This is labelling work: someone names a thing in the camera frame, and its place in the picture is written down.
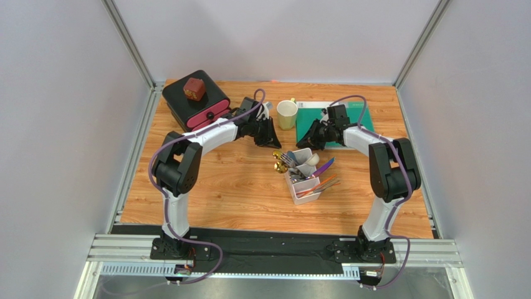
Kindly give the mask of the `blue grey plastic spoon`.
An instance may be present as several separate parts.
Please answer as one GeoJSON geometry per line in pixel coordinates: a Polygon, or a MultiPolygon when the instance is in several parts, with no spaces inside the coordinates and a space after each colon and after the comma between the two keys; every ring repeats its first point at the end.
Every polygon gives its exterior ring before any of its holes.
{"type": "Polygon", "coordinates": [[[287,152],[287,156],[295,163],[297,164],[297,158],[295,157],[294,153],[292,151],[287,152]]]}

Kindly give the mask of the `iridescent purple knife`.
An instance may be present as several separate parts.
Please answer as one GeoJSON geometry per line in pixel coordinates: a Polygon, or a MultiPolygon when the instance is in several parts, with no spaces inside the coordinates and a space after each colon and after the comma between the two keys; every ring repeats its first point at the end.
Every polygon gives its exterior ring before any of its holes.
{"type": "Polygon", "coordinates": [[[335,162],[335,157],[327,161],[325,164],[323,164],[321,167],[316,169],[310,176],[308,176],[308,179],[313,179],[319,177],[321,174],[323,174],[333,163],[335,162]]]}

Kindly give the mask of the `white compartment organizer box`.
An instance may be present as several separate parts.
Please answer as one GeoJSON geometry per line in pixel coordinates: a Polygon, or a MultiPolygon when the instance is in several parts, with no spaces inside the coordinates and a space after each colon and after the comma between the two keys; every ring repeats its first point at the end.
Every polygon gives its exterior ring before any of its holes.
{"type": "MultiPolygon", "coordinates": [[[[313,152],[311,149],[299,149],[297,151],[294,151],[294,155],[297,161],[302,163],[300,166],[297,166],[297,169],[299,169],[303,174],[309,176],[317,170],[316,166],[310,166],[306,164],[307,160],[313,156],[313,152]]],[[[296,206],[316,201],[320,197],[320,193],[313,192],[304,195],[306,191],[309,191],[320,184],[319,178],[310,178],[304,179],[302,181],[296,181],[296,179],[292,179],[289,171],[284,174],[284,178],[287,183],[287,187],[289,189],[293,203],[296,206]]]]}

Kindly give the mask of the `white handled ladle spoon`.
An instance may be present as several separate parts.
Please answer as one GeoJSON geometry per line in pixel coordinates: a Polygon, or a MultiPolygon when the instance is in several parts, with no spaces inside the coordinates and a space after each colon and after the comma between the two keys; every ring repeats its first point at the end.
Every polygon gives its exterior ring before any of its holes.
{"type": "Polygon", "coordinates": [[[313,153],[305,162],[308,166],[316,166],[320,161],[320,156],[317,153],[313,153]]]}

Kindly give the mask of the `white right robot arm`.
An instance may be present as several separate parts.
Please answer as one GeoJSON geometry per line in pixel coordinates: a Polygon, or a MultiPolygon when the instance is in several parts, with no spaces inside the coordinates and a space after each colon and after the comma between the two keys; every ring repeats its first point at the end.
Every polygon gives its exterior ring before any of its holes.
{"type": "Polygon", "coordinates": [[[364,262],[378,260],[391,248],[390,230],[396,213],[421,186],[413,145],[408,138],[387,138],[370,131],[360,120],[352,122],[344,105],[322,109],[322,117],[314,119],[296,146],[324,150],[327,143],[357,150],[369,159],[375,199],[358,230],[353,253],[364,262]]]}

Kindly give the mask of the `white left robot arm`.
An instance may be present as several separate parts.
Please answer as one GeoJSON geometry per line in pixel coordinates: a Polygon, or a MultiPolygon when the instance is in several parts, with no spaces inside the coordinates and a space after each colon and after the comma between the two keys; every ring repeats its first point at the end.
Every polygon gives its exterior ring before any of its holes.
{"type": "Polygon", "coordinates": [[[250,136],[258,147],[279,149],[269,110],[272,105],[246,97],[241,106],[206,127],[185,134],[168,133],[150,160],[149,179],[163,197],[162,232],[153,241],[153,260],[183,260],[193,249],[212,245],[189,238],[189,193],[199,178],[202,157],[239,138],[250,136]]]}

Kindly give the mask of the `green notebook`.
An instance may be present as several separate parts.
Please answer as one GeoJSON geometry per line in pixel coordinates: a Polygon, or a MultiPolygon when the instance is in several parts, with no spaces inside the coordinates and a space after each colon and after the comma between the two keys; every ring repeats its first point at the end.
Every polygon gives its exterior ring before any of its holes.
{"type": "MultiPolygon", "coordinates": [[[[331,102],[297,102],[298,112],[295,122],[296,141],[300,141],[310,129],[315,119],[322,118],[322,109],[327,108],[331,102]]],[[[363,110],[363,102],[341,102],[346,106],[347,115],[352,123],[357,122],[363,110]]],[[[374,131],[373,120],[368,108],[366,108],[361,124],[368,130],[374,131]]],[[[338,143],[327,143],[326,150],[345,150],[338,143]]]]}

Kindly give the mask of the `pale yellow mug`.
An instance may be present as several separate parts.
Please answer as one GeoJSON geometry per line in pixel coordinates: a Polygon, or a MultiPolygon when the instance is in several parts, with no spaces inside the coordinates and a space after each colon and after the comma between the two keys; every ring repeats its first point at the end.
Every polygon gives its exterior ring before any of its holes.
{"type": "Polygon", "coordinates": [[[277,119],[282,130],[292,129],[297,120],[298,106],[295,98],[283,100],[277,105],[277,119]]]}

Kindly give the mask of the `black pink drawer box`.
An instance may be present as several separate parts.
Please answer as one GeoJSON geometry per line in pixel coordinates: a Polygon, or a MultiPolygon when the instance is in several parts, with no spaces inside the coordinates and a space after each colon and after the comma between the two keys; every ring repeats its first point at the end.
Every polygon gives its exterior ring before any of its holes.
{"type": "Polygon", "coordinates": [[[229,97],[203,70],[197,70],[167,85],[162,95],[172,115],[186,132],[212,124],[231,109],[229,97]],[[183,87],[190,77],[200,78],[206,85],[206,93],[198,102],[188,100],[183,92],[183,87]]]}

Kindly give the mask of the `red brown cube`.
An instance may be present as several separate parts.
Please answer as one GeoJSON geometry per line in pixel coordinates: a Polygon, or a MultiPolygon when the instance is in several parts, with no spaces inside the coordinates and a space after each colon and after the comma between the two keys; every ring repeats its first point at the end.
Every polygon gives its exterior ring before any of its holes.
{"type": "Polygon", "coordinates": [[[190,77],[183,87],[183,92],[188,100],[198,102],[206,93],[206,85],[202,79],[190,77]]]}

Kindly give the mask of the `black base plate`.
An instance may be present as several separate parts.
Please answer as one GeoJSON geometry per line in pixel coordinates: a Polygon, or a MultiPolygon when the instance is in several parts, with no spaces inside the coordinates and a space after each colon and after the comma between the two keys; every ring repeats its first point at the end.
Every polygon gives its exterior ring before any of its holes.
{"type": "Polygon", "coordinates": [[[355,235],[192,227],[185,237],[193,244],[161,233],[150,258],[188,262],[195,272],[273,275],[340,274],[345,263],[397,263],[390,240],[369,242],[355,235]]]}

